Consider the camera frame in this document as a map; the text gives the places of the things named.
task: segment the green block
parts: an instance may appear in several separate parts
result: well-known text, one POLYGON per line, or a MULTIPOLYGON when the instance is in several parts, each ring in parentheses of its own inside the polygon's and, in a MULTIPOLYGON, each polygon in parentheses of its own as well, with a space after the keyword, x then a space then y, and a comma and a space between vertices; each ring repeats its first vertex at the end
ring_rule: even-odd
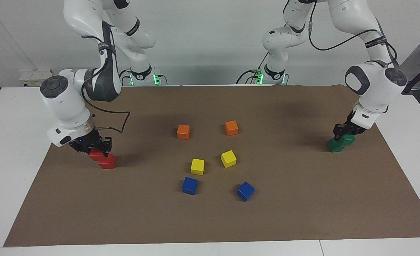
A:
POLYGON ((345 149, 345 147, 341 146, 340 143, 338 141, 335 141, 334 138, 327 142, 327 148, 332 153, 341 152, 343 151, 343 149, 345 149))
POLYGON ((339 141, 337 141, 341 147, 351 146, 355 141, 355 136, 352 134, 345 134, 339 141))

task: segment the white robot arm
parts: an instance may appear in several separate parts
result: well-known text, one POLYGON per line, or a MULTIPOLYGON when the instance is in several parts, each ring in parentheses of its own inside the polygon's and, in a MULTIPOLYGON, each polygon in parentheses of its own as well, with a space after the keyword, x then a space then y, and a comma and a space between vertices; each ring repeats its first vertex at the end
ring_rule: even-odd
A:
POLYGON ((111 138, 99 136, 84 101, 111 102, 120 94, 121 81, 115 47, 129 58, 129 72, 138 81, 153 83, 154 68, 143 49, 153 47, 156 39, 129 12, 129 3, 129 0, 64 1, 67 24, 82 38, 98 42, 101 66, 96 69, 63 70, 42 83, 42 99, 58 120, 58 124, 47 132, 56 146, 70 144, 76 151, 88 154, 96 148, 106 156, 112 150, 111 138), (103 20, 103 11, 109 15, 113 26, 103 20))
MULTIPOLYGON (((316 7, 316 2, 324 1, 329 5, 334 26, 342 32, 359 36, 371 58, 366 63, 352 66, 346 73, 346 85, 358 94, 360 99, 348 116, 347 122, 335 125, 335 139, 339 140, 345 134, 356 135, 370 129, 376 118, 386 112, 389 104, 402 93, 407 77, 402 71, 394 68, 396 57, 392 60, 388 48, 391 45, 366 0, 297 0, 288 1, 286 4, 285 27, 269 31, 264 36, 263 44, 269 51, 267 63, 262 70, 266 83, 282 83, 288 60, 285 49, 306 41, 306 18, 311 8, 316 7)), ((308 27, 308 37, 311 39, 312 19, 308 27)))

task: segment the yellow block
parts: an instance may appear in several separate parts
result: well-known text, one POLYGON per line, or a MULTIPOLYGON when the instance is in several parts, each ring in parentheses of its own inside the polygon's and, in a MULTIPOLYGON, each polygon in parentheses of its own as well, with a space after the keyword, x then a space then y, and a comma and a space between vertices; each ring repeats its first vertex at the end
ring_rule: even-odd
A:
POLYGON ((224 167, 229 168, 231 166, 236 165, 237 157, 233 151, 228 151, 226 153, 221 154, 221 161, 224 164, 224 167))
POLYGON ((191 174, 204 175, 205 161, 200 159, 193 159, 191 164, 191 174))

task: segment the white wall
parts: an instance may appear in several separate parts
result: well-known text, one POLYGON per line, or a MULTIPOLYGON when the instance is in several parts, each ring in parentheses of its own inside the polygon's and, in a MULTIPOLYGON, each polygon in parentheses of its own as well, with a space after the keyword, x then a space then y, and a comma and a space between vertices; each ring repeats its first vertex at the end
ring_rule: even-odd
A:
MULTIPOLYGON (((171 84, 230 84, 257 68, 265 50, 262 35, 284 24, 286 0, 131 0, 143 24, 158 42, 147 50, 151 63, 171 84)), ((402 63, 420 44, 420 1, 368 0, 402 63)), ((99 66, 96 46, 67 26, 61 0, 0 0, 0 21, 38 68, 58 73, 65 68, 99 66)), ((326 3, 314 16, 315 44, 332 46, 348 34, 336 30, 326 3)), ((355 39, 336 50, 318 52, 309 42, 288 50, 290 84, 342 83, 347 68, 368 60, 355 39)), ((121 57, 119 64, 127 66, 121 57)), ((0 35, 0 85, 17 86, 22 62, 0 35)))

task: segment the orange block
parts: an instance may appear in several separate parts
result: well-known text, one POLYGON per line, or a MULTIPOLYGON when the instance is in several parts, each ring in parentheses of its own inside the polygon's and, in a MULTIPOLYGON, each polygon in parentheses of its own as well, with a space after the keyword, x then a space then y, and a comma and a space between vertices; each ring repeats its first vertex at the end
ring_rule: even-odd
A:
POLYGON ((228 136, 236 135, 238 133, 238 125, 236 121, 226 122, 226 134, 228 136))
POLYGON ((189 133, 190 133, 189 125, 181 124, 179 125, 179 128, 177 130, 177 138, 179 139, 189 139, 189 133))

